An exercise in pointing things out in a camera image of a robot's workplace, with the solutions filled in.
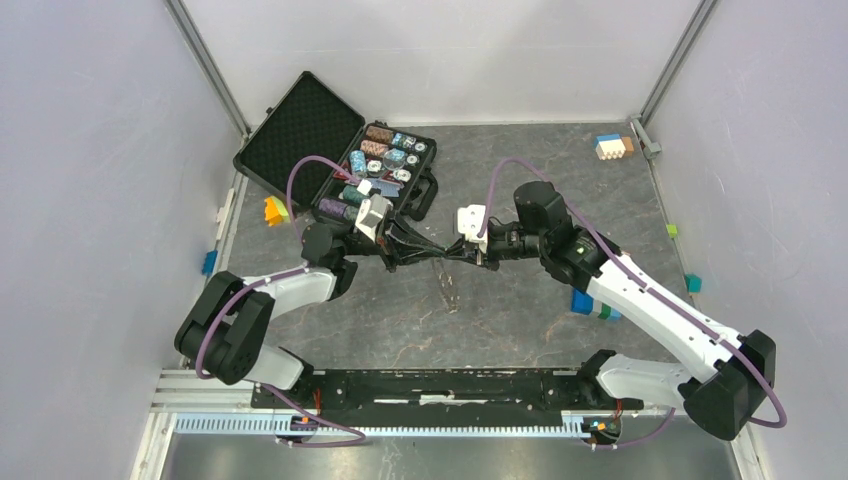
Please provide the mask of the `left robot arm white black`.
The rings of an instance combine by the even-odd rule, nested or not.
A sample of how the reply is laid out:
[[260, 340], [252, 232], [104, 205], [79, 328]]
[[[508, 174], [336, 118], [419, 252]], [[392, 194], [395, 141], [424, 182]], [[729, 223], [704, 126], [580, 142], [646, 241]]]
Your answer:
[[393, 272], [447, 253], [402, 219], [383, 221], [374, 231], [314, 222], [302, 233], [302, 265], [254, 277], [227, 270], [214, 274], [178, 329], [174, 346], [201, 379], [269, 384], [288, 406], [302, 407], [314, 394], [314, 381], [304, 374], [309, 367], [285, 348], [266, 345], [271, 321], [346, 293], [358, 270], [355, 256], [378, 256]]

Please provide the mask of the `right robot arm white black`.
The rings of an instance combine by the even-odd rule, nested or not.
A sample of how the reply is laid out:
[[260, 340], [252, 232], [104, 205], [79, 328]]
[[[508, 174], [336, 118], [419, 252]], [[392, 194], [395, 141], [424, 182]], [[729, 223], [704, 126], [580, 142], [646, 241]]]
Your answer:
[[674, 362], [630, 358], [612, 350], [580, 370], [580, 400], [602, 408], [634, 399], [681, 409], [715, 438], [735, 439], [749, 423], [782, 428], [787, 415], [774, 391], [775, 341], [755, 329], [743, 334], [702, 313], [641, 269], [600, 234], [545, 181], [519, 186], [517, 220], [501, 223], [487, 205], [458, 208], [465, 259], [487, 268], [536, 258], [555, 280], [618, 311], [659, 342]]

